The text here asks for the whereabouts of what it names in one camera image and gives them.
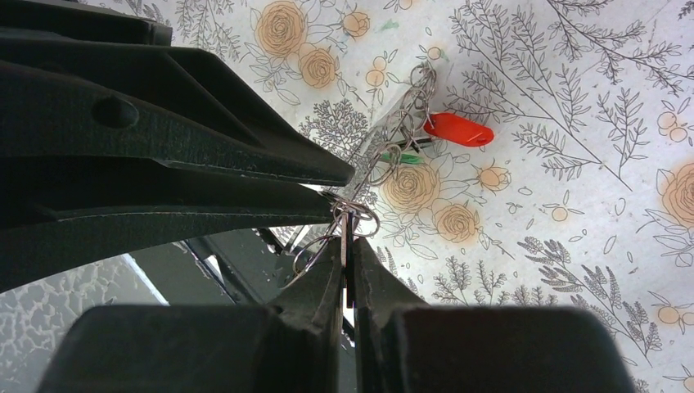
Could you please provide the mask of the silver metal key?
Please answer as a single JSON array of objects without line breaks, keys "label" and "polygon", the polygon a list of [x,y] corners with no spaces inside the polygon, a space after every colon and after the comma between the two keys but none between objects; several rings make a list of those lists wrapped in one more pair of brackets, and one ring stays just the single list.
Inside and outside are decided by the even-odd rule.
[{"label": "silver metal key", "polygon": [[355,303],[354,217],[353,209],[344,210],[340,227],[340,262],[345,276],[345,304],[352,309]]}]

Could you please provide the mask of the green plastic key tag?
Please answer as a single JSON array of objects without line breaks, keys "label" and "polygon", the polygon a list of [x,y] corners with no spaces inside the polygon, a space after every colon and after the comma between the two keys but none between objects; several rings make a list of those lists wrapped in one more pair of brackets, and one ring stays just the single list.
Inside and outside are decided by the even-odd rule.
[{"label": "green plastic key tag", "polygon": [[[382,153],[380,158],[380,162],[391,162],[391,154],[390,153]],[[399,163],[400,164],[405,164],[405,165],[420,165],[424,163],[425,160],[421,156],[413,155],[413,154],[401,154],[399,156]]]}]

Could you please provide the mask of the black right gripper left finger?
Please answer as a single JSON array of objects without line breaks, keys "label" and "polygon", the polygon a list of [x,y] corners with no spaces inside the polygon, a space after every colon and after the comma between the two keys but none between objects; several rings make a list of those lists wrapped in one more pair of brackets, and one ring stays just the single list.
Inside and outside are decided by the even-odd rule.
[{"label": "black right gripper left finger", "polygon": [[108,305],[71,326],[41,392],[336,392],[342,243],[266,305]]}]

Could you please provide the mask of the red plastic key tag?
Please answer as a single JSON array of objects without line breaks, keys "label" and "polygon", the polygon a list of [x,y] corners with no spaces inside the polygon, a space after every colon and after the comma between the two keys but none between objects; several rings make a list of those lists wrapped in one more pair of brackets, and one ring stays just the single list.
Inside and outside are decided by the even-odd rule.
[{"label": "red plastic key tag", "polygon": [[431,136],[464,147],[483,147],[494,139],[492,129],[450,112],[429,115],[424,130]]}]

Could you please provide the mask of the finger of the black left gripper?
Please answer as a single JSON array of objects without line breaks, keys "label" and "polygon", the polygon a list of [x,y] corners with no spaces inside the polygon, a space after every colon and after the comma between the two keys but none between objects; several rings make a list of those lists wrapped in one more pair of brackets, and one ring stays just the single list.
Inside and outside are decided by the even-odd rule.
[{"label": "finger of the black left gripper", "polygon": [[297,183],[149,160],[4,158],[1,288],[169,242],[331,217],[329,201]]},{"label": "finger of the black left gripper", "polygon": [[354,176],[218,57],[170,37],[153,20],[77,2],[2,2],[2,184],[121,175],[342,186]]}]

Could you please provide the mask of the black plastic key tag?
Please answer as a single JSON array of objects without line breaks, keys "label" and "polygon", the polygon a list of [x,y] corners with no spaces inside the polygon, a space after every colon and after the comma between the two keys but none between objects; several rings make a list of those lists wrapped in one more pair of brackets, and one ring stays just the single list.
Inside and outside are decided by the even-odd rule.
[{"label": "black plastic key tag", "polygon": [[406,151],[406,150],[414,150],[414,151],[419,151],[423,148],[430,147],[434,144],[434,140],[432,138],[415,138],[415,139],[408,139],[408,140],[402,140],[397,143],[395,143],[396,146],[398,146],[401,150]]}]

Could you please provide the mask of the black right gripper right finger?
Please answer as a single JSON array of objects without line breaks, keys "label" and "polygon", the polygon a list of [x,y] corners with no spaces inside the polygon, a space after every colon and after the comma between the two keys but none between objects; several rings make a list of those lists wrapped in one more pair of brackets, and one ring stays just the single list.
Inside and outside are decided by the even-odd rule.
[{"label": "black right gripper right finger", "polygon": [[606,329],[572,307],[429,305],[352,246],[361,392],[632,392]]}]

